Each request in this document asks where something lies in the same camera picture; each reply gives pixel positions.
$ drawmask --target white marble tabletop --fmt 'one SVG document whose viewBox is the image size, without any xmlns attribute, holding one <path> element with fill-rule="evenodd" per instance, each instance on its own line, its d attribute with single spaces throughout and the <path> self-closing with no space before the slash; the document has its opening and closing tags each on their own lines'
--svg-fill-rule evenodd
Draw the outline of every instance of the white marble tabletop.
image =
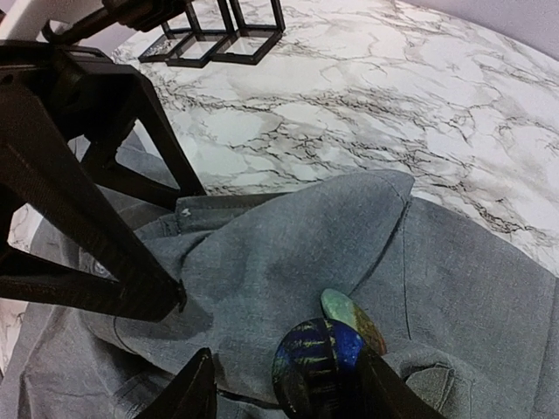
<svg viewBox="0 0 559 419">
<path fill-rule="evenodd" d="M 406 3 L 282 3 L 285 36 L 257 66 L 140 65 L 159 30 L 114 54 L 155 84 L 211 193 L 399 169 L 416 177 L 415 196 L 559 273 L 559 63 Z M 195 2 L 206 27 L 212 5 Z M 242 5 L 247 20 L 271 16 L 266 0 Z"/>
</svg>

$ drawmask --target dark blue round object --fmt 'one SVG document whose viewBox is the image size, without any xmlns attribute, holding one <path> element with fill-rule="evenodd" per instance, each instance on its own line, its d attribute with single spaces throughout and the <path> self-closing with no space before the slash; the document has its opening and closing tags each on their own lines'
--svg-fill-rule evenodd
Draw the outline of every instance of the dark blue round object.
<svg viewBox="0 0 559 419">
<path fill-rule="evenodd" d="M 350 326 L 312 319 L 281 341 L 273 361 L 273 389 L 291 419 L 359 417 L 357 357 L 365 343 Z"/>
</svg>

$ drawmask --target gray denim cloth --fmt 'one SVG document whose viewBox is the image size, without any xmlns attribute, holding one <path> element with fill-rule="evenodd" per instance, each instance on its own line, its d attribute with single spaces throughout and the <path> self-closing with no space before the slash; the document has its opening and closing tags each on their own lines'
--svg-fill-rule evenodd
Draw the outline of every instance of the gray denim cloth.
<svg viewBox="0 0 559 419">
<path fill-rule="evenodd" d="M 152 157 L 128 150 L 141 171 Z M 281 338 L 350 295 L 385 360 L 448 418 L 559 416 L 556 278 L 477 224 L 410 195 L 395 171 L 282 196 L 192 197 L 174 214 L 106 191 L 189 303 L 160 323 L 31 304 L 0 417 L 133 418 L 201 347 L 217 365 L 218 418 L 280 419 Z M 44 223 L 34 251 L 102 273 Z"/>
</svg>

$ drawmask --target green stone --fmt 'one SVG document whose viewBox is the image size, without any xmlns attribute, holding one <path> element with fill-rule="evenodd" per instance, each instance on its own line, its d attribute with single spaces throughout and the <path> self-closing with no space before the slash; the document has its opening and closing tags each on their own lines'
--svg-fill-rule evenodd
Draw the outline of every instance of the green stone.
<svg viewBox="0 0 559 419">
<path fill-rule="evenodd" d="M 322 311 L 327 319 L 338 320 L 356 330 L 379 355 L 386 354 L 386 344 L 375 324 L 350 297 L 332 289 L 321 295 Z"/>
</svg>

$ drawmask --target glossy oval object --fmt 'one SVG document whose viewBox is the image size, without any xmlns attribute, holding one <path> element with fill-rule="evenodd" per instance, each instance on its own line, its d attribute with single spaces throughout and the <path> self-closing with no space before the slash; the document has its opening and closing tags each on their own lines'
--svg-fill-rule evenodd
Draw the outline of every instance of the glossy oval object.
<svg viewBox="0 0 559 419">
<path fill-rule="evenodd" d="M 321 306 L 327 319 L 338 320 L 355 329 L 379 355 L 386 354 L 386 343 L 366 312 L 350 297 L 332 289 L 321 295 Z"/>
<path fill-rule="evenodd" d="M 362 380 L 355 366 L 364 345 L 355 329 L 334 319 L 294 327 L 273 361 L 273 389 L 287 416 L 363 417 Z"/>
</svg>

